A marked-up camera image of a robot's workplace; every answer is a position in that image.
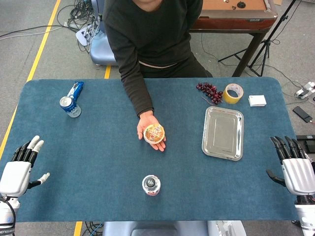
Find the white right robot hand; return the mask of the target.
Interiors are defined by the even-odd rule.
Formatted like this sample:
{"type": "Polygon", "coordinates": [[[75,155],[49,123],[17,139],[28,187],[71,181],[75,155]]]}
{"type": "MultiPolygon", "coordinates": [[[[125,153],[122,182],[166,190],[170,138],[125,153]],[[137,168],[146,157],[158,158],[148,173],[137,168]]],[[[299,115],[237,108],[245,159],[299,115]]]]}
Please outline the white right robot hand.
{"type": "Polygon", "coordinates": [[[284,139],[270,137],[276,149],[283,178],[267,170],[268,177],[275,183],[286,187],[295,196],[315,194],[315,163],[310,160],[306,152],[296,139],[285,136],[284,139]]]}

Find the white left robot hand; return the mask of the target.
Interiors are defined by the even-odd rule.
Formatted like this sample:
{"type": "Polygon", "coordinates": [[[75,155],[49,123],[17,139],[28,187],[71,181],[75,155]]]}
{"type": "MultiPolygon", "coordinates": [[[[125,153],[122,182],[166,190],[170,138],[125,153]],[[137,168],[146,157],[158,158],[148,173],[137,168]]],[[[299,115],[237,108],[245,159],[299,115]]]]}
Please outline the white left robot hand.
{"type": "Polygon", "coordinates": [[[44,141],[38,135],[18,147],[12,159],[4,167],[0,179],[0,195],[5,198],[19,198],[28,189],[42,185],[50,176],[45,173],[37,180],[30,181],[32,169],[44,141]]]}

